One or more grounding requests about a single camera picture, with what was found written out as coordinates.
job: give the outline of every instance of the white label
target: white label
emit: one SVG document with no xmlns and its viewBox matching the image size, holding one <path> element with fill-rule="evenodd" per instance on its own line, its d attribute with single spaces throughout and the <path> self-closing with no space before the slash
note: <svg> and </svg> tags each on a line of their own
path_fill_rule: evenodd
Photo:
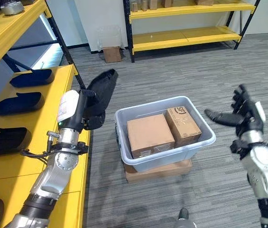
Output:
<svg viewBox="0 0 268 228">
<path fill-rule="evenodd" d="M 151 155 L 151 150 L 148 151 L 141 151 L 140 152 L 140 158 Z"/>
<path fill-rule="evenodd" d="M 67 118 L 72 117 L 75 114 L 78 100 L 79 94 L 75 90 L 70 90 L 63 94 L 58 111 L 58 122 L 66 120 Z"/>
<path fill-rule="evenodd" d="M 163 151 L 167 151 L 171 148 L 171 144 L 167 143 L 167 144 L 163 144 L 163 145 L 160 145 L 160 146 L 155 146 L 154 147 L 154 151 L 156 153 L 158 152 L 163 152 Z"/>
</svg>

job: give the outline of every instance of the cable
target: cable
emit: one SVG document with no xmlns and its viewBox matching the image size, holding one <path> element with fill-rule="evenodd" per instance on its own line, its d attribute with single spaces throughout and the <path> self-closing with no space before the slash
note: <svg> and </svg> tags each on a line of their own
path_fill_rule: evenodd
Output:
<svg viewBox="0 0 268 228">
<path fill-rule="evenodd" d="M 43 159 L 43 158 L 45 158 L 45 157 L 47 157 L 47 156 L 49 156 L 49 155 L 52 155 L 52 154 L 55 154 L 55 153 L 60 153 L 60 152 L 62 152 L 62 151 L 54 151 L 54 152 L 50 152 L 50 153 L 44 153 L 44 154 L 34 154 L 34 153 L 31 153 L 31 152 L 29 152 L 29 149 L 26 149 L 26 150 L 22 150 L 21 152 L 20 152 L 20 154 L 21 155 L 23 155 L 23 156 L 26 156 L 26 157 L 29 157 L 29 158 L 37 158 L 37 159 Z M 66 154 L 74 154 L 74 153 L 72 153 L 72 152 L 62 152 L 62 153 L 66 153 Z"/>
</svg>

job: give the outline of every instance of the white wall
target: white wall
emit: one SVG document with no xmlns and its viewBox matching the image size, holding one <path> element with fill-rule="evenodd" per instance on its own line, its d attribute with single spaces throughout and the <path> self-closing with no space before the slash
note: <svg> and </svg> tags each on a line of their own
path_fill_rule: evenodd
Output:
<svg viewBox="0 0 268 228">
<path fill-rule="evenodd" d="M 268 33 L 268 0 L 260 0 L 247 34 Z"/>
<path fill-rule="evenodd" d="M 88 43 L 74 0 L 47 0 L 47 3 L 67 46 Z"/>
<path fill-rule="evenodd" d="M 96 51 L 98 27 L 106 25 L 119 25 L 122 32 L 124 46 L 127 46 L 124 9 L 122 0 L 74 0 L 79 12 L 79 17 L 85 28 L 85 33 L 91 51 Z M 255 0 L 246 0 L 252 4 Z M 250 12 L 243 12 L 243 26 Z M 173 29 L 186 29 L 207 27 L 225 24 L 229 13 L 206 13 L 193 15 L 178 15 L 151 19 L 134 20 L 132 23 L 133 34 L 165 31 Z M 239 32 L 239 12 L 234 14 L 230 28 Z M 268 0 L 261 0 L 259 7 L 250 23 L 246 34 L 268 33 Z"/>
<path fill-rule="evenodd" d="M 123 45 L 128 45 L 122 0 L 74 1 L 91 51 L 98 50 L 97 29 L 101 26 L 119 25 L 121 28 Z"/>
</svg>

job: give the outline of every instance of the plastic storage bin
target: plastic storage bin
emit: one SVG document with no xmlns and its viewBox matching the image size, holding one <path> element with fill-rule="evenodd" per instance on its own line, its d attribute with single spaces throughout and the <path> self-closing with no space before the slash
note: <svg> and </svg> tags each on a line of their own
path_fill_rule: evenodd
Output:
<svg viewBox="0 0 268 228">
<path fill-rule="evenodd" d="M 127 121 L 151 115 L 164 114 L 168 108 L 184 106 L 200 128 L 202 135 L 198 142 L 164 151 L 150 156 L 133 159 L 128 139 Z M 193 103 L 186 96 L 177 96 L 161 101 L 122 108 L 115 113 L 116 133 L 121 157 L 125 164 L 133 166 L 138 172 L 144 172 L 159 166 L 190 159 L 199 148 L 215 142 L 216 136 Z"/>
</svg>

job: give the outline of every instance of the flattened cardboard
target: flattened cardboard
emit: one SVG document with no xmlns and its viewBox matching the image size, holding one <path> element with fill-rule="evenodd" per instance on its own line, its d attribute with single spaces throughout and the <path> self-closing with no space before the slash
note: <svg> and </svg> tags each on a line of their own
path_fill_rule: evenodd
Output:
<svg viewBox="0 0 268 228">
<path fill-rule="evenodd" d="M 145 172 L 137 172 L 132 166 L 124 164 L 125 176 L 129 183 L 160 177 L 172 177 L 188 174 L 192 169 L 191 160 L 183 160 L 173 164 L 157 167 Z"/>
</svg>

